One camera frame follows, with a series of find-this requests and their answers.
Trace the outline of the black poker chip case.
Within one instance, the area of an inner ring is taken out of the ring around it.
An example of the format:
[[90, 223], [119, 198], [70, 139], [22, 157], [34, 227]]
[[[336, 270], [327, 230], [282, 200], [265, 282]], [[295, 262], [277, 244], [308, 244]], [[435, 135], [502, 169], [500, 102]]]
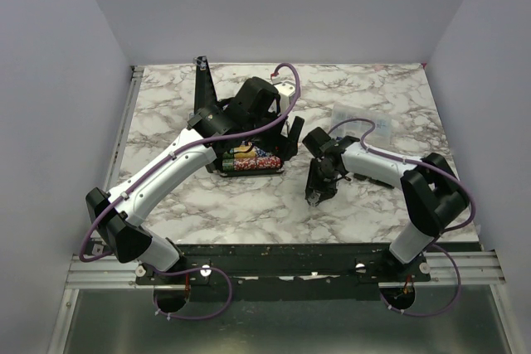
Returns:
[[[193, 116], [188, 126], [204, 138], [227, 136], [234, 123], [226, 116], [226, 100], [219, 99], [214, 87], [211, 70], [205, 56], [194, 59], [196, 78]], [[238, 147], [226, 150], [227, 141], [212, 143], [216, 160], [207, 165], [210, 173], [224, 177], [273, 174], [283, 167], [284, 155], [275, 155], [244, 141]]]

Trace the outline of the white poker chip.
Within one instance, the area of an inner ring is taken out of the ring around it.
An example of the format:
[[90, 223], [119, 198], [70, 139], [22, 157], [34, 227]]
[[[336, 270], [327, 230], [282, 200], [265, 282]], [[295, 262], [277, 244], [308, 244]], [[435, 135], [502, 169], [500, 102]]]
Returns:
[[308, 198], [308, 203], [311, 206], [317, 206], [319, 204], [319, 199], [320, 199], [320, 195], [317, 193], [314, 193]]

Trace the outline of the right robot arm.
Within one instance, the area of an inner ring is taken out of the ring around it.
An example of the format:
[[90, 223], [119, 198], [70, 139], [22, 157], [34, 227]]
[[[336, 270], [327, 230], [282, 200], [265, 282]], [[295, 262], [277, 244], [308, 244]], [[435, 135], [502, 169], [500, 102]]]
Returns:
[[333, 198], [339, 181], [349, 175], [401, 190], [409, 222], [380, 261], [390, 280], [410, 274], [412, 261], [472, 207], [468, 192], [438, 153], [408, 158], [369, 147], [360, 138], [335, 140], [322, 128], [308, 133], [303, 145], [313, 156], [305, 187], [305, 199], [311, 206]]

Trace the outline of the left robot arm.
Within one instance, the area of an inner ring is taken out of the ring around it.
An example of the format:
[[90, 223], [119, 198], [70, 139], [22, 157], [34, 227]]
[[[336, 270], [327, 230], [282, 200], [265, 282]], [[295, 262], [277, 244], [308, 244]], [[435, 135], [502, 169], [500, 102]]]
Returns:
[[287, 135], [282, 129], [300, 94], [299, 82], [286, 94], [284, 83], [259, 77], [246, 79], [228, 99], [218, 99], [212, 86], [197, 87], [194, 114], [167, 148], [129, 180], [86, 195], [90, 231], [100, 235], [119, 262], [138, 260], [154, 267], [163, 282], [178, 282], [184, 271], [181, 253], [171, 240], [143, 226], [147, 216], [197, 170], [244, 141], [282, 161], [291, 159], [304, 120], [295, 118]]

